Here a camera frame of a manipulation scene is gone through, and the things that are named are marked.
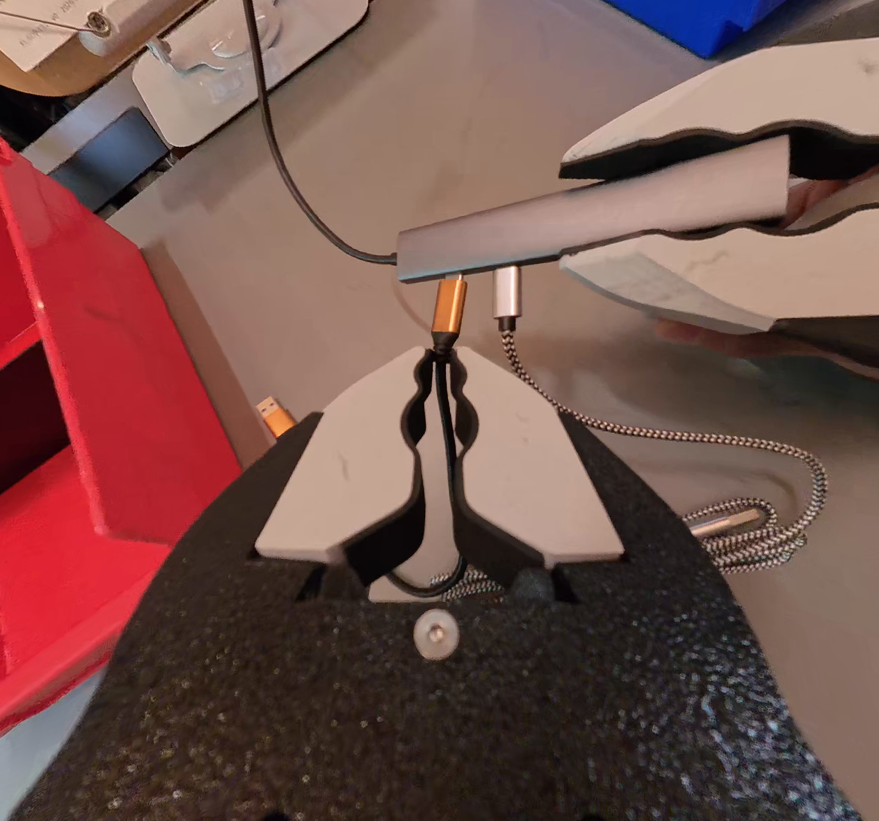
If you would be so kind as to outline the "red plastic bin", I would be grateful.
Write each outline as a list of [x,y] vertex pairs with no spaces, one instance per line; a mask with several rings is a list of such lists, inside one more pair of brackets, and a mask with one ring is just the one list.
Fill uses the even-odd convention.
[[239,474],[139,249],[2,141],[2,734],[91,677]]

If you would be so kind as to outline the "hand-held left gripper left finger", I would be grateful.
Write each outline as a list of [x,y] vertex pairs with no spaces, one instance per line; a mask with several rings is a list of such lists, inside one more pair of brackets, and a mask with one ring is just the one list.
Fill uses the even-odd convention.
[[347,565],[370,585],[415,554],[433,365],[431,351],[413,347],[324,409],[258,536],[259,556]]

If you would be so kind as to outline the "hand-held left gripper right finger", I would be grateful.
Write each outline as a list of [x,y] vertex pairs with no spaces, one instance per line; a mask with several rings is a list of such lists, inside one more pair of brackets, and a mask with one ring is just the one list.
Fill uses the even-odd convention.
[[551,404],[472,349],[449,362],[461,451],[452,492],[460,554],[505,588],[528,569],[613,562],[624,548]]

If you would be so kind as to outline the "person's right hand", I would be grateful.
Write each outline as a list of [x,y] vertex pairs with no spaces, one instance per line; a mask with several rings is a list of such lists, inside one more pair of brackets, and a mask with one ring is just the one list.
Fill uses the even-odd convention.
[[876,167],[849,181],[805,181],[789,193],[784,230],[799,232],[823,227],[877,204]]

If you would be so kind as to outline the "dark flat object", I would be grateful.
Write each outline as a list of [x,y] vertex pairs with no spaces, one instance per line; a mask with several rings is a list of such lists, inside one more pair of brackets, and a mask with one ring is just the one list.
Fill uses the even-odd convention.
[[169,151],[134,107],[97,117],[71,112],[22,155],[89,211],[99,211]]

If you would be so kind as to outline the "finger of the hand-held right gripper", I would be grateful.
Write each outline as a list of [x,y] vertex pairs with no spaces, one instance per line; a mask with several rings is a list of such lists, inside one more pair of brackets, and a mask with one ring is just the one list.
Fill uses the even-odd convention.
[[775,138],[798,178],[877,165],[878,40],[760,49],[632,108],[570,147],[559,176],[613,181]]
[[870,202],[799,232],[642,234],[566,256],[559,266],[657,319],[734,334],[875,334],[877,224]]

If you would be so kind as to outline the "silver document stand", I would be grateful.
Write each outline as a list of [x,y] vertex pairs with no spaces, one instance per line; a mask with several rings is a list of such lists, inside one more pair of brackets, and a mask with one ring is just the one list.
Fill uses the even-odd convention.
[[[368,13],[368,0],[252,0],[268,88]],[[242,0],[109,0],[80,42],[108,58],[143,40],[132,80],[166,144],[200,143],[258,100]]]

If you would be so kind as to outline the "grey usb hub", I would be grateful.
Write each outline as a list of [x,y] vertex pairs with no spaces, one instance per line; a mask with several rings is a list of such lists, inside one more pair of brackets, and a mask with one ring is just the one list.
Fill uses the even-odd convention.
[[788,135],[614,182],[434,222],[399,234],[397,278],[415,283],[557,259],[644,232],[689,234],[784,215]]

